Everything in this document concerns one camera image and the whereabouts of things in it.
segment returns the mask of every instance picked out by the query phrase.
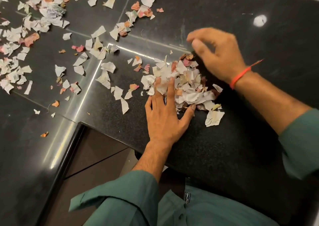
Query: bracelet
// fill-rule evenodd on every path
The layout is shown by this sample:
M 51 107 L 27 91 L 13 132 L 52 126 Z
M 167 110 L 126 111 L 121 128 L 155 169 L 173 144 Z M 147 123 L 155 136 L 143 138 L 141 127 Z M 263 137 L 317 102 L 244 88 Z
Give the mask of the bracelet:
M 235 88 L 235 84 L 237 83 L 237 81 L 238 81 L 242 76 L 244 76 L 246 72 L 251 71 L 251 67 L 252 67 L 252 66 L 254 66 L 254 65 L 258 64 L 258 63 L 260 63 L 262 60 L 263 60 L 263 59 L 261 59 L 261 60 L 255 62 L 254 64 L 252 64 L 252 65 L 250 65 L 249 67 L 245 68 L 244 71 L 242 71 L 240 74 L 238 74 L 237 76 L 235 76 L 235 77 L 232 79 L 231 83 L 229 84 L 229 86 L 231 87 L 231 89 L 234 89 L 234 88 Z

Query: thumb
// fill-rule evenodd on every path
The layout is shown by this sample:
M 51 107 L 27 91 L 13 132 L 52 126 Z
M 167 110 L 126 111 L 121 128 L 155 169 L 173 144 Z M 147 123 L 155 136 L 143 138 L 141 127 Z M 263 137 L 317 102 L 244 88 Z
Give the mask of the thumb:
M 180 119 L 180 123 L 181 123 L 181 127 L 182 127 L 182 129 L 183 129 L 183 132 L 185 132 L 186 129 L 188 128 L 189 123 L 190 123 L 190 120 L 191 120 L 191 119 L 193 118 L 193 116 L 194 116 L 195 108 L 196 108 L 196 105 L 195 105 L 195 104 L 190 105 L 190 106 L 186 109 L 186 111 L 185 111 L 183 117 Z
M 211 60 L 215 59 L 216 57 L 215 54 L 213 54 L 210 49 L 199 39 L 193 40 L 192 47 L 204 63 L 211 62 Z

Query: rolled-up sleeve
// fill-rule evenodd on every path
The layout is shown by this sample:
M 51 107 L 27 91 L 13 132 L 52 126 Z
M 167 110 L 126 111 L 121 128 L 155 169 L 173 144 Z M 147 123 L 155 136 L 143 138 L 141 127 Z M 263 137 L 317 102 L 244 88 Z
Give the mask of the rolled-up sleeve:
M 319 169 L 319 111 L 312 109 L 299 116 L 281 133 L 279 141 L 290 176 L 303 179 Z
M 159 190 L 154 176 L 145 171 L 126 175 L 71 199 L 69 212 L 95 205 L 84 226 L 156 225 Z

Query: granite countertop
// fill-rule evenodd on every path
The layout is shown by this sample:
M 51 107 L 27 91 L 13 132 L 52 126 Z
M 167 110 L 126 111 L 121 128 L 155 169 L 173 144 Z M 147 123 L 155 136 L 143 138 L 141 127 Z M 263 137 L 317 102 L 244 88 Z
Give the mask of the granite countertop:
M 10 20 L 11 27 L 22 24 L 25 16 L 16 11 L 19 0 L 1 3 L 1 16 Z M 138 0 L 115 0 L 113 9 L 87 0 L 67 4 L 66 28 L 51 27 L 40 34 L 22 65 L 30 65 L 27 75 L 33 86 L 30 95 L 15 89 L 11 95 L 0 90 L 1 191 L 0 220 L 6 225 L 35 225 L 50 188 L 64 163 L 68 144 L 78 123 L 92 127 L 117 139 L 138 152 L 143 152 L 149 140 L 144 104 L 147 96 L 141 89 L 128 100 L 129 111 L 122 115 L 121 102 L 115 101 L 108 89 L 95 81 L 101 74 L 100 63 L 89 54 L 83 67 L 86 75 L 73 71 L 75 62 L 72 45 L 85 44 L 101 25 L 109 32 L 118 22 L 127 20 L 126 11 Z M 113 62 L 117 69 L 110 74 L 111 84 L 129 89 L 131 83 L 141 85 L 143 73 L 133 71 L 127 60 L 135 55 L 143 64 L 154 64 L 153 58 L 168 62 L 191 52 L 187 34 L 202 27 L 217 27 L 237 36 L 247 64 L 265 60 L 254 71 L 290 95 L 319 108 L 316 78 L 319 74 L 316 53 L 319 14 L 313 12 L 319 3 L 313 0 L 155 0 L 155 18 L 137 19 L 131 32 L 118 42 L 108 32 L 100 41 L 118 45 L 120 51 L 107 55 L 103 62 Z M 34 17 L 41 18 L 36 12 Z M 253 25 L 258 15 L 265 15 L 262 27 Z M 62 35 L 72 32 L 70 40 Z M 78 81 L 82 92 L 59 94 L 55 86 L 54 65 L 65 66 L 63 79 Z M 281 161 L 281 146 L 277 135 L 234 91 L 224 87 L 218 98 L 225 116 L 219 126 L 205 127 L 206 112 L 196 111 L 189 129 L 176 143 L 167 166 L 185 175 L 204 181 L 212 191 L 238 200 L 273 219 L 286 222 L 296 210 L 305 184 L 290 179 Z M 71 95 L 70 101 L 64 98 Z M 59 100 L 52 119 L 46 108 Z M 35 115 L 33 109 L 41 110 Z M 40 134 L 48 131 L 46 138 Z

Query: clothing label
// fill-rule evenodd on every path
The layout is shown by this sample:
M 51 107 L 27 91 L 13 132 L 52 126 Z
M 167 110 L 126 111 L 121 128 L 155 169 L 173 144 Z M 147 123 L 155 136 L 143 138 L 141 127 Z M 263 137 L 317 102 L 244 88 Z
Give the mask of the clothing label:
M 190 200 L 190 193 L 189 192 L 185 192 L 184 193 L 184 201 L 186 202 L 186 204 L 189 203 Z

